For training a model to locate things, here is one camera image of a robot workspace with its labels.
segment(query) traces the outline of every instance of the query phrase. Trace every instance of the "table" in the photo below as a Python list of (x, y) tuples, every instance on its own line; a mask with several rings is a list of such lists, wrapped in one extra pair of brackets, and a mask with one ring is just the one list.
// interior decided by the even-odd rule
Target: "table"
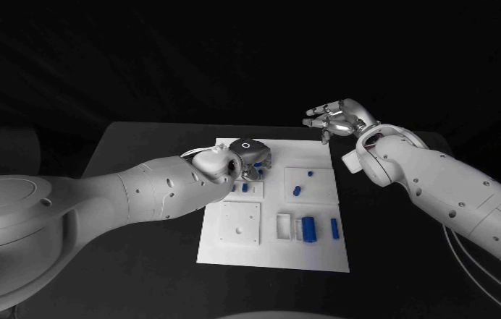
[[(436, 133), (417, 132), (450, 153)], [(216, 137), (317, 140), (306, 127), (117, 122), (83, 176), (213, 145)], [(329, 149), (337, 181), (350, 273), (196, 264), (203, 210), (131, 224), (85, 246), (26, 301), (21, 318), (218, 318), (294, 310), (345, 318), (496, 318), (499, 309), (472, 285), (447, 249), (441, 225), (411, 204), (398, 184), (376, 187), (340, 160), (353, 137)]]

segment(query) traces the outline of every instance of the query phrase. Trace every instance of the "dark background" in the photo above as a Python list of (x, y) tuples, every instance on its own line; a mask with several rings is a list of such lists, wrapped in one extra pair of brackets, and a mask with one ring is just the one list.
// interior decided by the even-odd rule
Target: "dark background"
[(41, 172), (78, 176), (111, 121), (297, 126), (352, 98), (496, 177), (499, 5), (10, 0), (0, 109), (34, 123)]

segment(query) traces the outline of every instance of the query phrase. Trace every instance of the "screw hole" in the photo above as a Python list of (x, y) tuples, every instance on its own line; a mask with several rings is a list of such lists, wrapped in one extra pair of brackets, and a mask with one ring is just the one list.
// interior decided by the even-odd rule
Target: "screw hole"
[(47, 198), (43, 198), (39, 202), (40, 202), (46, 207), (50, 207), (50, 206), (52, 206), (52, 201), (50, 201)]

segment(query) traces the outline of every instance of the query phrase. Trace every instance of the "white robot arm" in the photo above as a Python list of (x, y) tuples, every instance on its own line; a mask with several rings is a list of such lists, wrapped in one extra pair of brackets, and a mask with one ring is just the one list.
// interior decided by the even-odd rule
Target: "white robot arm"
[(307, 111), (304, 119), (330, 134), (358, 137), (356, 149), (343, 156), (352, 173), (363, 170), (381, 187), (397, 182), (417, 207), (489, 253), (501, 258), (501, 185), (473, 167), (430, 150), (404, 128), (381, 124), (350, 99)]
[(257, 162), (270, 167), (268, 147), (239, 139), (86, 179), (0, 176), (0, 312), (43, 288), (93, 238), (219, 201), (235, 179), (257, 179)]

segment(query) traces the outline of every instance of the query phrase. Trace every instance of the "blue object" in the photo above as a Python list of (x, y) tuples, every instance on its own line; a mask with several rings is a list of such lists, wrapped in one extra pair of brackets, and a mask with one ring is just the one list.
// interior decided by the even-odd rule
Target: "blue object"
[(316, 242), (314, 218), (304, 216), (300, 221), (303, 223), (303, 241), (313, 243)]
[(330, 219), (330, 227), (332, 227), (332, 238), (339, 239), (339, 231), (337, 231), (337, 220)]

